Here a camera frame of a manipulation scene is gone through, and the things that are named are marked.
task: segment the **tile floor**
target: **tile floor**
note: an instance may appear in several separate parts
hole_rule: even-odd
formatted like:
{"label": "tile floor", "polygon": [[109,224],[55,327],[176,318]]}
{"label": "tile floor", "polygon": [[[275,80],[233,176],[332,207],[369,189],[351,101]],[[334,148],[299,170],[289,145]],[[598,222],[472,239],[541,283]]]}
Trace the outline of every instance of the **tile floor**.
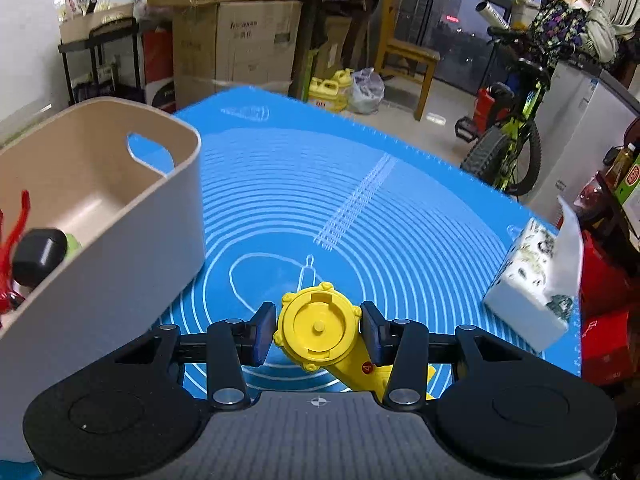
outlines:
{"label": "tile floor", "polygon": [[[458,166],[471,145],[456,137],[454,125],[473,109],[475,97],[434,80],[422,120],[418,122],[414,119],[414,110],[420,95],[419,83],[393,78],[385,83],[385,99],[377,113],[359,115],[345,111],[343,114]],[[446,122],[437,124],[428,120],[427,114],[440,116]]]}

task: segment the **white tissue box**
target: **white tissue box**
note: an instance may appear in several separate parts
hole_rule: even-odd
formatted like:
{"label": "white tissue box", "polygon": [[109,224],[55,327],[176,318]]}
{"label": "white tissue box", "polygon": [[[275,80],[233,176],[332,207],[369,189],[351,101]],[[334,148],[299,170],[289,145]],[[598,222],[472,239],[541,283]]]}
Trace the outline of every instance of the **white tissue box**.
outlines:
{"label": "white tissue box", "polygon": [[[557,269],[556,249],[556,237],[540,222],[530,219],[511,246],[483,300],[486,307],[510,325],[536,352],[548,348],[567,331],[576,303],[578,289],[575,285],[571,295],[558,294],[554,290],[553,272],[564,271]],[[581,262],[582,250],[579,253]],[[577,272],[581,272],[581,267],[578,264]]]}

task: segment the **green bicycle frame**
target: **green bicycle frame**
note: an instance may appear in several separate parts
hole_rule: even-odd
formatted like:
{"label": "green bicycle frame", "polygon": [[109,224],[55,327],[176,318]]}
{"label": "green bicycle frame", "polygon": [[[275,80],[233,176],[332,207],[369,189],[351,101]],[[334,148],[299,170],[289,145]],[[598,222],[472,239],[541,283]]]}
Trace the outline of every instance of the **green bicycle frame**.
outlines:
{"label": "green bicycle frame", "polygon": [[[504,126],[502,126],[501,130],[507,137],[511,139],[509,149],[505,155],[505,159],[509,158],[514,150],[517,149],[520,129],[524,126],[524,124],[529,120],[531,115],[536,110],[536,106],[541,94],[542,85],[540,84],[540,82],[538,82],[536,83],[536,89],[529,92],[529,95],[527,95],[527,100],[524,103],[522,115],[525,118],[525,121],[521,121],[516,117],[512,117],[509,121],[507,121],[507,123],[504,124]],[[517,163],[518,159],[516,158],[513,162],[511,162],[508,168],[505,168],[506,171],[504,173],[502,171],[500,172],[500,175],[498,175],[494,183],[494,187],[496,189],[499,189],[502,192],[507,189],[513,175],[513,170],[515,169]]]}

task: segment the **white tube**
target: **white tube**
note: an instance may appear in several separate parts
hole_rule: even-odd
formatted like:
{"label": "white tube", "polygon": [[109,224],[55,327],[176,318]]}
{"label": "white tube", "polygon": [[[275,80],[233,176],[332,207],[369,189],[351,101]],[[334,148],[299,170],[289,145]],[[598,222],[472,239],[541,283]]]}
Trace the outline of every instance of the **white tube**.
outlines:
{"label": "white tube", "polygon": [[482,16],[492,27],[509,28],[509,24],[495,10],[489,2],[480,2],[476,5],[476,12]]}

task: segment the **yellow round cap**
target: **yellow round cap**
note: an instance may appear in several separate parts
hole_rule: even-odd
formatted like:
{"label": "yellow round cap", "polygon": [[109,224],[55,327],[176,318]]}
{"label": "yellow round cap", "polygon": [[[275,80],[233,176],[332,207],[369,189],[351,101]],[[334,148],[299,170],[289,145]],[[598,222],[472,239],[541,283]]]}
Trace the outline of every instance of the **yellow round cap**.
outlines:
{"label": "yellow round cap", "polygon": [[359,307],[329,282],[282,297],[273,341],[304,369],[313,372],[347,355],[356,344]]}

